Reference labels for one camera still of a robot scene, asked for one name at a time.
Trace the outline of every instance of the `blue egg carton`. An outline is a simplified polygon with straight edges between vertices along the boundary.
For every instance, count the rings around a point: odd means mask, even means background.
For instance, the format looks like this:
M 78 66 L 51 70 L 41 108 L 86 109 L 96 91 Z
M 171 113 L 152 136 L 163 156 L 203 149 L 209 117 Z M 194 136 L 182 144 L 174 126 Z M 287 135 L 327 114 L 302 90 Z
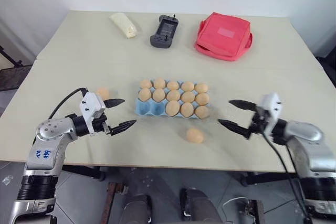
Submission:
M 181 85 L 183 83 L 183 81 L 177 81 L 179 83 L 180 88 L 178 89 L 178 91 L 180 92 L 180 94 L 182 95 L 184 93 L 184 91 L 181 89 Z M 155 91 L 154 87 L 150 88 L 151 90 L 151 94 L 153 94 L 153 92 Z M 166 115 L 166 104 L 169 103 L 169 101 L 166 99 L 167 94 L 170 92 L 170 90 L 165 87 L 164 89 L 164 93 L 165 93 L 165 99 L 163 99 L 161 102 L 155 102 L 152 98 L 150 98 L 149 100 L 142 102 L 139 99 L 136 100 L 135 102 L 135 113 L 137 115 L 154 115 L 154 116 L 162 116 L 162 115 Z M 192 91 L 196 95 L 198 95 L 198 92 L 196 90 Z M 181 100 L 178 100 L 180 106 L 184 103 Z M 194 107 L 194 110 L 199 106 L 199 104 L 197 102 L 192 102 L 192 105 Z M 183 117 L 185 118 L 180 112 L 178 114 L 176 114 L 175 116 L 178 117 Z M 189 116 L 188 118 L 197 118 L 198 117 L 195 114 L 192 114 L 191 116 Z

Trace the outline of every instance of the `red bag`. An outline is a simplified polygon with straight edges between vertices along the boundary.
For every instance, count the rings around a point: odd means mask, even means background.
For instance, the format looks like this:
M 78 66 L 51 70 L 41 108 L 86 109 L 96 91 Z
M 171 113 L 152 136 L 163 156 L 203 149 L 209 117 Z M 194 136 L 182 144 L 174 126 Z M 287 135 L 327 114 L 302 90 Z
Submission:
M 195 48 L 205 55 L 235 61 L 251 47 L 249 21 L 212 13 L 199 26 Z

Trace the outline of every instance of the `beige table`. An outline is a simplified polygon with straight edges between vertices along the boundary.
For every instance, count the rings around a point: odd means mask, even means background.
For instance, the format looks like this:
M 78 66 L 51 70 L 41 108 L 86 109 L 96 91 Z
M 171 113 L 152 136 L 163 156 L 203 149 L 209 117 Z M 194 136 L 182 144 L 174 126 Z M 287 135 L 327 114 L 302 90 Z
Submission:
M 254 43 L 237 62 L 216 60 L 194 48 L 199 22 L 206 15 L 177 15 L 170 49 L 157 49 L 149 37 L 159 14 L 129 13 L 140 33 L 125 39 L 106 12 L 70 12 L 0 118 L 0 159 L 24 161 L 36 126 L 59 101 L 78 87 L 107 87 L 126 102 L 107 110 L 109 124 L 138 119 L 126 132 L 81 137 L 67 149 L 67 164 L 187 167 L 222 170 L 283 171 L 276 155 L 257 135 L 250 141 L 216 123 L 182 118 L 139 117 L 134 114 L 139 81 L 163 77 L 204 81 L 220 118 L 248 126 L 252 113 L 231 99 L 258 102 L 276 91 L 283 101 L 282 118 L 319 126 L 336 153 L 336 92 L 328 77 L 286 18 L 244 17 L 251 21 Z M 76 112 L 80 95 L 56 116 Z M 203 144 L 184 140 L 190 126 L 205 132 Z M 287 165 L 283 147 L 277 147 Z

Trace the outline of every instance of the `gray floor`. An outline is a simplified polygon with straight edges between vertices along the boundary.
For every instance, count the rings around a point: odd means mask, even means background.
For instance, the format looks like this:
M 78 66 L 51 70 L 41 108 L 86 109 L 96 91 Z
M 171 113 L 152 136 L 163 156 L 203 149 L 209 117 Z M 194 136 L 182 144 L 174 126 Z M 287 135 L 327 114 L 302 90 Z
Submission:
M 13 200 L 17 195 L 24 164 L 0 161 L 0 180 L 12 175 L 6 186 L 0 183 L 0 223 L 7 223 Z M 152 197 L 153 223 L 180 220 L 179 191 L 182 187 L 202 190 L 217 207 L 225 221 L 222 204 L 227 200 L 245 196 L 261 199 L 265 211 L 293 199 L 288 182 L 265 183 L 243 187 L 236 180 L 240 173 L 210 170 L 162 168 L 107 168 L 105 181 L 62 172 L 57 184 L 57 205 L 53 215 L 58 223 L 99 223 L 106 197 L 108 182 L 124 182 L 129 186 L 128 195 L 145 193 Z M 118 223 L 124 201 L 128 195 L 116 195 L 109 223 Z M 252 224 L 250 217 L 239 213 L 244 200 L 237 200 L 224 207 L 227 220 L 236 224 Z M 268 224 L 302 223 L 302 214 L 295 201 L 265 214 Z

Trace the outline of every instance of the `brown egg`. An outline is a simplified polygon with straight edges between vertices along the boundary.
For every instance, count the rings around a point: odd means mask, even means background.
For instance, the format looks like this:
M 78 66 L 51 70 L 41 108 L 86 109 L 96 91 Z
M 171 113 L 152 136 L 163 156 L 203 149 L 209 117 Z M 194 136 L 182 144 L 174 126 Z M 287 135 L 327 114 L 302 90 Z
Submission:
M 203 132 L 196 128 L 187 130 L 187 140 L 191 143 L 200 144 L 204 140 Z
M 155 89 L 153 92 L 153 100 L 155 102 L 161 102 L 165 97 L 165 93 L 163 89 Z
M 166 87 L 166 82 L 162 78 L 156 78 L 154 81 L 154 87 L 156 89 L 164 89 Z
M 208 85 L 205 83 L 198 83 L 195 86 L 197 93 L 206 93 L 208 91 Z
M 150 80 L 143 80 L 140 82 L 140 88 L 150 89 L 152 87 L 152 82 Z
M 192 91 L 194 90 L 194 87 L 195 87 L 194 83 L 192 83 L 191 81 L 186 81 L 182 84 L 181 89 L 183 91 Z
M 166 105 L 167 115 L 174 116 L 179 112 L 179 110 L 180 110 L 180 104 L 177 101 L 170 101 Z
M 108 89 L 99 88 L 96 90 L 96 94 L 99 95 L 103 101 L 110 99 L 110 92 Z
M 178 88 L 179 88 L 179 84 L 178 84 L 177 81 L 170 81 L 170 82 L 168 82 L 168 84 L 167 84 L 167 88 L 168 88 L 169 90 L 178 90 Z
M 208 94 L 206 93 L 201 93 L 198 94 L 196 96 L 195 101 L 199 104 L 199 105 L 206 105 L 207 103 L 209 103 L 210 97 Z
M 192 91 L 184 92 L 181 96 L 183 102 L 193 102 L 195 100 L 195 94 Z
M 194 107 L 191 103 L 186 102 L 183 103 L 180 109 L 180 113 L 185 117 L 185 118 L 189 118 L 190 116 L 192 116 L 192 114 L 194 114 Z
M 199 106 L 195 110 L 195 114 L 199 119 L 204 119 L 209 116 L 209 108 L 206 106 Z
M 178 101 L 181 97 L 181 94 L 178 90 L 172 90 L 167 94 L 168 101 Z
M 149 89 L 142 89 L 139 92 L 139 100 L 142 102 L 147 101 L 151 98 L 151 91 Z

